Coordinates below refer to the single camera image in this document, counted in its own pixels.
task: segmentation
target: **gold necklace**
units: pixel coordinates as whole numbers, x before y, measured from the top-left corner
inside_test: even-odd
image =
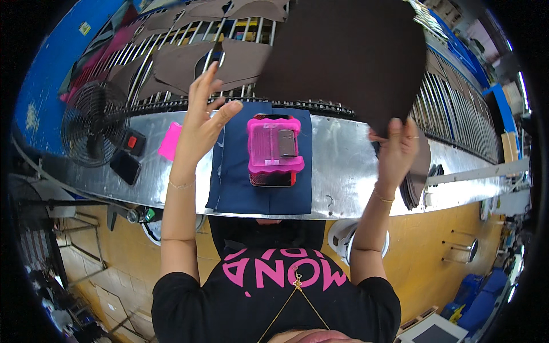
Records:
[[[324,321],[324,319],[322,319],[322,317],[320,316],[320,314],[318,314],[318,311],[316,311],[315,307],[311,304],[311,302],[309,301],[309,298],[307,298],[307,296],[305,295],[305,293],[303,293],[303,289],[301,288],[301,277],[302,275],[301,274],[298,274],[298,268],[297,267],[293,267],[294,269],[294,272],[295,272],[295,281],[294,281],[294,290],[292,291],[292,294],[290,294],[290,296],[288,297],[288,299],[286,300],[286,302],[284,303],[284,305],[282,305],[282,308],[280,309],[280,311],[278,311],[278,313],[276,314],[276,316],[274,317],[274,319],[272,320],[271,324],[269,324],[269,326],[267,327],[267,329],[265,330],[265,332],[261,335],[261,338],[259,338],[259,340],[257,341],[257,343],[260,343],[261,340],[263,339],[263,337],[265,336],[265,334],[267,333],[267,331],[269,331],[269,329],[271,328],[272,324],[275,322],[275,320],[278,318],[278,316],[280,315],[280,313],[282,312],[282,310],[285,308],[286,304],[288,303],[288,301],[290,301],[290,299],[292,298],[292,296],[294,295],[295,291],[298,290],[301,292],[301,294],[303,294],[303,296],[305,297],[305,300],[307,300],[307,302],[309,303],[309,305],[311,305],[311,308],[313,309],[313,311],[316,313],[316,315],[320,318],[320,320],[322,321],[322,323],[324,324],[324,326],[326,327],[326,329],[330,329],[328,327],[328,324],[326,324],[326,322]]]

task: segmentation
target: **conveyor rack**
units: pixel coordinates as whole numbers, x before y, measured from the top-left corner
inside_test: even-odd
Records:
[[[293,4],[293,2],[288,2],[284,6],[288,13]],[[165,11],[166,9],[160,9],[147,13],[138,21],[144,23],[152,14]],[[101,72],[112,68],[114,65],[125,65],[138,56],[145,55],[147,57],[138,69],[128,94],[132,116],[161,111],[186,110],[187,98],[174,98],[170,92],[159,92],[147,99],[137,100],[138,91],[152,70],[152,61],[149,56],[156,49],[161,49],[164,44],[184,45],[198,41],[217,41],[221,35],[234,39],[240,34],[242,34],[242,40],[272,45],[277,31],[277,24],[280,25],[281,23],[255,17],[239,20],[224,18],[212,22],[193,22],[178,30],[173,30],[172,27],[165,33],[152,35],[140,44],[127,44],[122,50],[113,53],[106,61],[96,65],[87,76],[87,81],[94,80]],[[137,29],[136,35],[139,34],[142,27],[143,25]],[[440,65],[450,65],[438,53],[435,55]],[[215,57],[210,51],[206,55],[204,65],[208,65],[213,59],[219,60],[222,64],[224,56],[221,54],[220,57]],[[458,77],[463,78],[461,73],[456,71],[456,74]],[[241,99],[245,102],[265,101],[255,97],[254,84],[243,85],[227,92],[218,92],[213,94],[213,97],[221,95],[228,99]],[[326,116],[344,119],[352,120],[355,118],[352,109],[330,101],[313,101],[311,99],[304,102],[274,101],[273,106],[307,109]],[[496,144],[497,137],[494,124],[488,106],[481,96],[480,108],[477,108],[473,99],[466,99],[460,92],[452,89],[447,80],[426,72],[410,115],[428,137],[463,149],[491,163],[496,164],[498,162],[498,146]]]

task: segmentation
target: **fan guard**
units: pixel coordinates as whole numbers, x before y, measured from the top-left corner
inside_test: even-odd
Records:
[[[84,167],[111,161],[124,143],[130,125],[124,92],[107,81],[83,85],[67,103],[61,121],[65,153]]]

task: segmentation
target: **yellow floor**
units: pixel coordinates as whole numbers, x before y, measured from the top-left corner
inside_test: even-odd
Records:
[[[120,297],[126,311],[140,309],[150,313],[152,289],[158,280],[160,249],[143,233],[138,224],[130,224],[119,217],[115,229],[106,226],[106,207],[82,207],[79,211],[95,215],[100,220],[99,237],[103,257],[109,268],[91,279],[78,284],[75,290],[91,305],[94,313],[110,328],[103,313],[95,289],[98,285]],[[429,213],[392,217],[390,220],[389,251],[383,260],[389,282],[401,301],[402,322],[416,317],[432,305],[444,305],[456,295],[461,280],[468,273],[485,274],[494,263],[500,241],[501,225],[495,221],[478,220],[479,203],[454,207]],[[327,222],[322,252],[338,262],[349,274],[349,268],[328,246],[326,236],[333,221]],[[450,247],[443,240],[467,244],[471,238],[452,230],[475,234],[480,241],[479,251],[472,263],[442,261],[451,255]],[[94,233],[77,232],[70,236],[73,244],[97,256]],[[197,234],[198,267],[203,284],[211,270],[219,262],[211,239],[210,226],[204,224]],[[69,280],[76,280],[97,270],[93,260],[72,248],[62,248],[65,269]],[[135,330],[145,337],[154,333],[152,326],[141,317],[132,320]]]

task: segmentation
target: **woman's left hand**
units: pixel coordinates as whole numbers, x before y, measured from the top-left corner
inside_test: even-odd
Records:
[[[194,173],[198,161],[214,146],[223,126],[242,110],[242,102],[233,100],[210,118],[210,113],[225,102],[221,97],[207,104],[210,95],[223,84],[221,80],[214,80],[216,71],[215,61],[189,88],[189,107],[177,142],[173,168],[184,166]]]

